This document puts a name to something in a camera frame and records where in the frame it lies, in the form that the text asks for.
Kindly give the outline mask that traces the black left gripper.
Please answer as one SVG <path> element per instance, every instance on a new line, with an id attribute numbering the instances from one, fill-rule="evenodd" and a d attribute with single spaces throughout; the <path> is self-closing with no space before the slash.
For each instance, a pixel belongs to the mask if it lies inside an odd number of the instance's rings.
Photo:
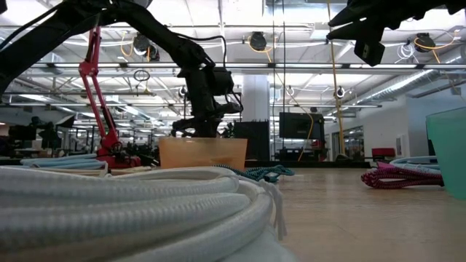
<path id="1" fill-rule="evenodd" d="M 196 119 L 180 119 L 173 122 L 171 135 L 185 137 L 215 138 L 224 114 L 237 114 L 242 106 L 235 102 L 220 104 L 215 96 L 233 95 L 232 73 L 222 67 L 182 68 L 178 74 L 184 78 L 191 101 L 191 112 Z"/>

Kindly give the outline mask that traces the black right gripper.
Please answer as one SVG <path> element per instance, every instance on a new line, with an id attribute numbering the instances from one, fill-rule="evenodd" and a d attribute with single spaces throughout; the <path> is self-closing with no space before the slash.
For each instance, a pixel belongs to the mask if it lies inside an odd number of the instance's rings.
<path id="1" fill-rule="evenodd" d="M 328 22 L 330 27 L 344 26 L 333 29 L 327 39 L 354 40 L 354 53 L 364 63 L 377 66 L 385 51 L 385 46 L 380 42 L 385 27 L 395 30 L 404 20 L 424 17 L 424 7 L 418 0 L 394 1 L 390 4 L 385 10 L 385 25 L 380 18 L 383 9 L 382 0 L 348 1 L 346 7 Z"/>

